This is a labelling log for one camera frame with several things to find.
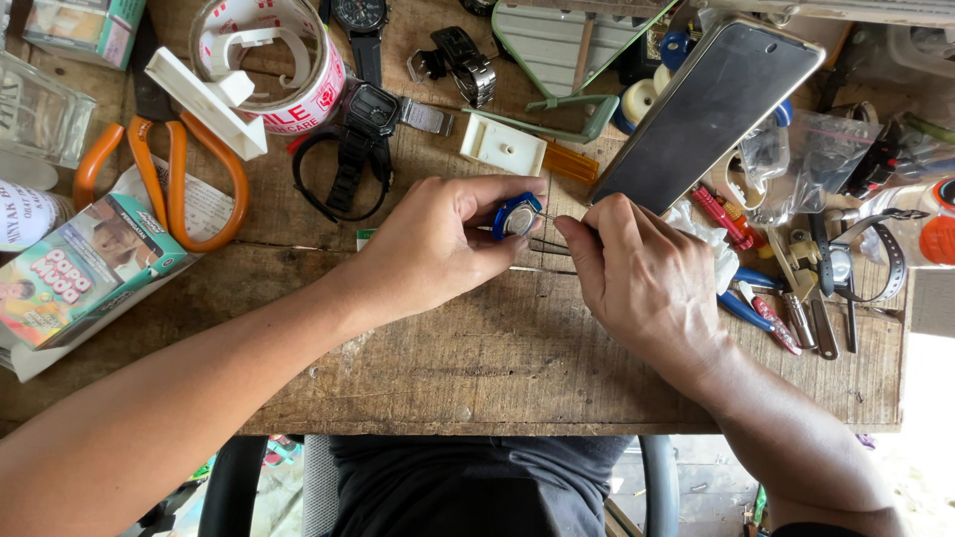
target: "hand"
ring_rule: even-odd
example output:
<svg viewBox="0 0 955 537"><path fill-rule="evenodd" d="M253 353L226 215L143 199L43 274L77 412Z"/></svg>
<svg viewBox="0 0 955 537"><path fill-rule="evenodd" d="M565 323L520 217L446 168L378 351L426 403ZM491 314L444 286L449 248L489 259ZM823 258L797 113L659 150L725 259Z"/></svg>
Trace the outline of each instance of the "hand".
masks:
<svg viewBox="0 0 955 537"><path fill-rule="evenodd" d="M538 177L419 181L361 252L336 268L337 283L371 301L374 326L436 308L511 267L527 239L496 241L478 226L491 226L500 205L524 192L546 206L546 187Z"/></svg>
<svg viewBox="0 0 955 537"><path fill-rule="evenodd" d="M709 245L622 194L600 200L583 223L561 216L554 225L570 247L584 302L614 339L680 391L718 365L727 333Z"/></svg>

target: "orange scissors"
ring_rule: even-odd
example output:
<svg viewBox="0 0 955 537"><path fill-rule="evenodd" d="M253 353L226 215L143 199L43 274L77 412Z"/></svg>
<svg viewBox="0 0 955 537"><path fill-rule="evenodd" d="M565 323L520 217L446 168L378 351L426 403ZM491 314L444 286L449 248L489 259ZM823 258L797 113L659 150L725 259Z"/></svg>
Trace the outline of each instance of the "orange scissors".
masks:
<svg viewBox="0 0 955 537"><path fill-rule="evenodd" d="M183 248L195 253L205 253L228 244L242 227L248 210L248 178L235 153L195 116L190 112L183 112L180 116L182 122L178 121L173 112L169 94L145 72L146 65L158 48L159 39L156 37L149 11L146 10L139 23L136 44L133 46L130 58L136 90L136 115L133 116L129 128L125 129L126 139L133 149L133 159L142 176L142 182L146 185L149 201L156 212L156 219L169 230ZM156 167L153 165L149 144L146 141L149 129L159 122L164 122L169 130L169 204L162 196ZM215 236L200 243L190 239L185 228L185 154L188 139L186 127L222 161L232 177L232 186L235 190L232 215L229 216L225 226ZM119 145L123 131L120 125L110 123L99 140L83 156L83 160L76 169L73 184L73 201L77 211L94 201L96 174L106 158Z"/></svg>

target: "red cylinder tool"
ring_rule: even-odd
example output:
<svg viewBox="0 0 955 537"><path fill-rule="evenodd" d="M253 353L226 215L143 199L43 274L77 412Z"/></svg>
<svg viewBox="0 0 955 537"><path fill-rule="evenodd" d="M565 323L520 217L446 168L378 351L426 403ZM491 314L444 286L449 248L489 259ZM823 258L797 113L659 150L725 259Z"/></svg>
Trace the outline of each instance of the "red cylinder tool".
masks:
<svg viewBox="0 0 955 537"><path fill-rule="evenodd" d="M730 216L726 214L726 210L716 202L705 186L698 183L690 189L690 195L694 200L700 203L703 210L707 211L707 214L709 214L717 224L726 228L732 247L746 249L753 245L753 237L744 235L743 232L739 230L739 227L736 227L736 224L730 220Z"/></svg>

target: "orange scissor handle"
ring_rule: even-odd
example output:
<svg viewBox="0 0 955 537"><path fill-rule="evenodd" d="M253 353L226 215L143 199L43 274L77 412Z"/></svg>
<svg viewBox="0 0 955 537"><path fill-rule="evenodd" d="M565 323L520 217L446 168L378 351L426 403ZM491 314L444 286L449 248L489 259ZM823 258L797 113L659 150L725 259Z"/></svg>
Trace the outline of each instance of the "orange scissor handle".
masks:
<svg viewBox="0 0 955 537"><path fill-rule="evenodd" d="M203 145L209 148L209 151L219 158L228 170L232 178L232 187L235 190L233 196L235 203L232 205L232 214L229 216L225 226L216 233L211 239L197 243L189 238L185 229L185 140L186 133L182 123L170 121L166 123L169 127L169 138L172 143L172 149L169 154L169 225L167 227L173 238L179 242L185 249L195 253L205 253L214 249L224 247L235 237L242 227L245 215L248 212L248 178L245 176L245 170L239 162L239 158L228 148L222 140L219 140L212 131L209 130L201 121L189 112L182 113L182 122L185 123L193 136L199 139Z"/></svg>
<svg viewBox="0 0 955 537"><path fill-rule="evenodd" d="M99 136L99 140L90 147L83 156L83 160L79 162L73 179L73 207L76 212L83 210L86 205L94 201L96 174L99 173L99 167L103 165L106 158L119 145L124 130L115 123L107 125L106 130Z"/></svg>
<svg viewBox="0 0 955 537"><path fill-rule="evenodd" d="M133 116L129 123L129 129L126 130L126 139L129 141L130 148L133 149L133 160L136 161L136 168L142 177L142 183L146 185L146 193L149 194L149 202L153 204L153 212L156 213L156 220L159 224L169 229L169 222L166 219L166 200L162 197L162 186L159 184L159 177L156 175L156 166L153 164L153 158L149 151L149 142L146 135L152 128L153 122L139 116ZM176 152L176 141L173 139L173 129L169 128L169 138L172 144L170 160ZM185 160L185 139L182 143L183 160Z"/></svg>

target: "wooden table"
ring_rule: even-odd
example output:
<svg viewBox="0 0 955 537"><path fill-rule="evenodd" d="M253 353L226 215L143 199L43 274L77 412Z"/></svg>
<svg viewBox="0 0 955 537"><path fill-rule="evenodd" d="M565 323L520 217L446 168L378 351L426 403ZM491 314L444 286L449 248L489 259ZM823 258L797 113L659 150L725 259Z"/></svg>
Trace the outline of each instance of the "wooden table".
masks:
<svg viewBox="0 0 955 537"><path fill-rule="evenodd" d="M150 1L160 41L187 58L188 31L200 0ZM13 54L94 97L97 108L88 143L108 121L127 124L134 112L132 78L125 73L46 54L15 37L22 29L23 4L14 11L8 45ZM355 230L376 227L412 183L438 175L467 177L496 173L458 155L467 117L450 77L417 85L406 59L432 47L429 32L451 25L475 40L490 35L489 19L465 12L455 0L392 0L391 24L382 46L387 89L456 114L447 139L399 126L392 139L394 186L382 209L358 224L336 226L292 189L289 138L269 136L269 151L247 162L252 203L234 244L207 255L185 274L157 291L110 327L26 384L0 374L0 435L68 394L189 335L215 326L319 278L355 252ZM337 25L335 42L346 60L350 46ZM527 102L541 94L514 64L493 60L498 90L486 109L496 114L565 129L580 128L580 111L525 114ZM274 83L293 72L273 51L257 50L244 63L257 83ZM602 81L617 92L615 75ZM811 107L811 87L796 105ZM164 135L154 135L163 155ZM607 164L625 137L608 126L586 146L569 144ZM105 191L133 165L125 143L99 174ZM333 144L322 144L306 158L305 182L327 192L334 176ZM230 183L219 162L193 142L187 169L225 192ZM377 186L366 171L356 206L368 206ZM69 193L72 172L57 187ZM552 178L551 214L584 214L586 188ZM536 235L562 237L548 223ZM775 273L774 262L744 256L756 269ZM711 433L717 429L702 408L680 396L640 359L606 334L581 299L569 257L528 251L517 263L530 270L508 270L499 278L428 313L363 334L296 376L242 428L242 433L384 433L461 435L609 435ZM864 282L879 285L879 276ZM795 357L765 333L720 312L753 358L814 397L860 432L898 430L905 340L911 287L880 304L859 308L859 353L837 361L817 354ZM782 304L773 302L778 311ZM838 337L845 332L840 302L829 306ZM201 419L202 417L183 417Z"/></svg>

